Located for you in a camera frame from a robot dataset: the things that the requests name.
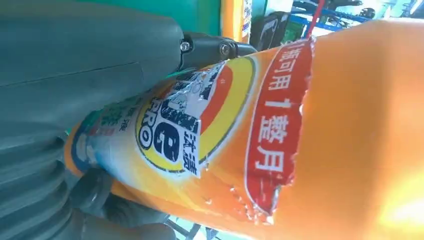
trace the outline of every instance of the red cable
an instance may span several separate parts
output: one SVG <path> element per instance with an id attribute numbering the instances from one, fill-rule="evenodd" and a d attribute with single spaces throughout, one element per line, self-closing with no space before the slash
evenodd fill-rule
<path id="1" fill-rule="evenodd" d="M 307 38 L 311 36 L 312 29 L 314 29 L 315 25 L 317 24 L 317 18 L 321 15 L 321 11 L 323 10 L 325 3 L 326 3 L 326 0 L 319 0 L 318 6 L 316 7 L 316 11 L 313 14 L 312 21 L 310 22 L 309 28 L 306 33 Z"/>

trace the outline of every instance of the green wall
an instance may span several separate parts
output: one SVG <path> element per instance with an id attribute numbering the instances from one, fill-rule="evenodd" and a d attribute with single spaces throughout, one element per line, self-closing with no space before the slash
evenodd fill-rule
<path id="1" fill-rule="evenodd" d="M 184 31 L 220 34 L 221 0 L 80 0 L 138 9 L 175 19 Z"/>

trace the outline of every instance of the red label band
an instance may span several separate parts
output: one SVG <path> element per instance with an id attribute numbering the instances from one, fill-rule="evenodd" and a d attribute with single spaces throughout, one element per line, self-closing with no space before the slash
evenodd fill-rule
<path id="1" fill-rule="evenodd" d="M 269 215 L 280 187 L 294 178 L 300 107 L 311 74 L 311 43 L 305 40 L 281 47 L 269 65 L 253 112 L 245 187 L 253 204 Z"/>

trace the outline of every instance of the bolt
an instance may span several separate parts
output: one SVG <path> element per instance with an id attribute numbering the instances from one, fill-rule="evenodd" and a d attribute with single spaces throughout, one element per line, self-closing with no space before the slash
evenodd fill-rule
<path id="1" fill-rule="evenodd" d="M 228 54 L 230 53 L 230 47 L 227 44 L 223 43 L 219 46 L 219 52 L 223 56 L 228 56 Z"/>
<path id="2" fill-rule="evenodd" d="M 181 49 L 182 52 L 187 52 L 188 50 L 190 50 L 190 43 L 187 41 L 183 41 L 179 46 L 179 49 Z"/>

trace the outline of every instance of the yellow circle logo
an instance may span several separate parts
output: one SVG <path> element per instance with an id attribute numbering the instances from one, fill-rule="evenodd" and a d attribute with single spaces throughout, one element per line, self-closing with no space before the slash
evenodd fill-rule
<path id="1" fill-rule="evenodd" d="M 168 173 L 201 169 L 242 111 L 255 75 L 250 57 L 176 77 L 140 109 L 137 144 L 149 164 Z"/>

